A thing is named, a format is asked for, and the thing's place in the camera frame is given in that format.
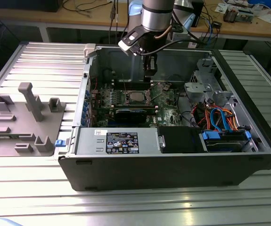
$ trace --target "metal table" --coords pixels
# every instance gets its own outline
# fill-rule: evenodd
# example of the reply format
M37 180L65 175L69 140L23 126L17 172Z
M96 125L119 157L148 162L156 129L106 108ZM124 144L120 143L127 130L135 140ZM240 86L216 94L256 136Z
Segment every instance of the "metal table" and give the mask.
M34 94L40 94L42 101L60 98L67 105L59 138L68 137L82 76L83 49L82 44L20 45L0 72L0 94L24 102L16 87L21 81L31 81ZM229 62L234 64L233 70L237 70L239 62L249 63L245 63L247 56L234 53L238 56L225 56L226 60L228 57L234 60ZM254 67L261 72L257 63ZM242 69L238 74L246 77L251 87L261 87L257 85L261 78L254 84L255 78L245 74L257 73L255 69ZM260 76L270 80L264 72ZM262 113L267 114L269 106L263 107ZM271 226L271 170L259 171L239 186L76 192L55 159L57 154L0 157L0 217L25 226L51 222L53 225Z

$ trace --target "wooden desk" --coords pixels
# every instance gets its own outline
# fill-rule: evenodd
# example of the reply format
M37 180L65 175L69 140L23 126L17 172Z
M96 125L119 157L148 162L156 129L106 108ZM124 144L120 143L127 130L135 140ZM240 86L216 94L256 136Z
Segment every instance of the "wooden desk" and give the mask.
M229 35L236 35L238 39L246 40L262 40L262 38L271 38L271 24L265 22L257 17L255 17L252 23L227 23L223 21L223 14L215 12L216 5L221 0L205 0L206 8L208 9L209 14L213 17L215 21L222 23L220 30L221 38L229 37ZM192 27L191 31L193 32L207 32L207 27L202 19L200 19L197 27Z
M89 0L76 0L77 3L84 3ZM223 14L216 13L216 4L220 0L205 0L206 7L214 20L222 23L222 28L218 37L228 39L244 40L268 40L271 41L271 24L259 18L254 18L251 24L248 23L226 23L223 21ZM91 8L106 3L106 0L98 0L87 7ZM73 0L66 3L67 8L74 9ZM110 26L110 10L112 4L101 6L91 10L90 18L77 12L71 12L64 8L57 13L47 13L40 11L0 9L0 19L6 24L36 26L39 28L44 42L49 42L47 27L108 30ZM119 23L118 30L122 31L127 22L126 3L119 3ZM207 27L203 20L199 21L198 27L191 28L192 32L200 37L207 32Z
M86 3L91 0L76 0L76 3ZM92 8L107 3L107 0L97 0L93 4L81 6L81 8ZM74 1L70 0L65 4L66 8L75 9ZM0 19L5 24L36 26L39 28L44 42L49 42L46 28L71 28L88 30L109 30L110 11L112 4L101 6L90 11L90 17L77 12L71 12L60 8L57 13L19 10L19 9L0 9ZM122 31L127 23L127 5L119 3L118 30Z

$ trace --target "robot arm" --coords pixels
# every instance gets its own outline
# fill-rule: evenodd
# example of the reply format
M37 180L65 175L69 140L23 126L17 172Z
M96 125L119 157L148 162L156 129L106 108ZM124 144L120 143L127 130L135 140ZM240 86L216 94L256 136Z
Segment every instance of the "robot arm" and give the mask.
M183 0L182 3L184 2L188 3L186 8L193 8L190 1ZM137 3L141 9L140 17L136 18L136 23L129 24L130 31L118 45L127 55L143 56L144 81L150 82L151 77L157 72L156 50L165 46L172 29L171 21L174 21L172 20L174 4L180 3L179 0L142 0L142 7L140 0ZM179 32L183 32L182 25L177 24L177 27Z
M126 53L137 55L151 52L165 43L166 35L155 39L168 29L172 18L174 0L143 0L141 25L133 28L118 43Z

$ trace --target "table leg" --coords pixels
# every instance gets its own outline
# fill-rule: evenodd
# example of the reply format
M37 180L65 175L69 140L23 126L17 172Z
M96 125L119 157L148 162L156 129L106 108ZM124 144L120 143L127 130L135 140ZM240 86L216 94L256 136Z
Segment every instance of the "table leg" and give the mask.
M43 42L50 42L49 34L47 32L47 27L43 25L39 25L39 30L41 33L42 41Z

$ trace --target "black plastic cover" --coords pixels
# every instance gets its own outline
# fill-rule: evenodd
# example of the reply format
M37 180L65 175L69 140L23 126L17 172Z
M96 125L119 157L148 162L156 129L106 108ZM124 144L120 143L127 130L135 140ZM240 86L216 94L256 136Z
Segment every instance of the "black plastic cover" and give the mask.
M204 152L199 134L200 128L187 126L161 126L158 135L164 137L162 153L202 153Z

